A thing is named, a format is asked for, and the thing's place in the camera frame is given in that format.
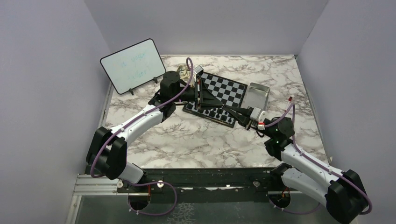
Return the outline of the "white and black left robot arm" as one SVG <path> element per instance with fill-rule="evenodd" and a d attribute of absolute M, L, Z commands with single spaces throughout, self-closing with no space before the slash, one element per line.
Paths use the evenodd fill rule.
<path fill-rule="evenodd" d="M 100 127 L 95 131 L 86 157 L 91 166 L 91 177 L 126 180 L 134 191 L 144 190 L 147 185 L 145 171 L 127 161 L 129 145 L 150 128 L 164 122 L 177 104 L 189 102 L 195 103 L 198 110 L 223 106 L 200 79 L 196 79 L 195 86 L 191 87 L 177 72 L 165 72 L 159 91 L 139 113 L 111 129 Z"/>

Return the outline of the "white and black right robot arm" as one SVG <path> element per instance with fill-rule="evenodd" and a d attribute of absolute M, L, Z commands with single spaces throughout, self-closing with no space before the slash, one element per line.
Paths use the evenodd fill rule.
<path fill-rule="evenodd" d="M 272 188 L 296 189 L 323 205 L 339 223 L 349 224 L 358 215 L 367 215 L 373 209 L 360 176 L 353 170 L 343 171 L 325 164 L 300 148 L 295 139 L 295 105 L 291 103 L 280 117 L 267 119 L 259 108 L 224 106 L 223 109 L 238 123 L 249 129 L 252 122 L 270 156 L 281 161 L 271 172 Z"/>

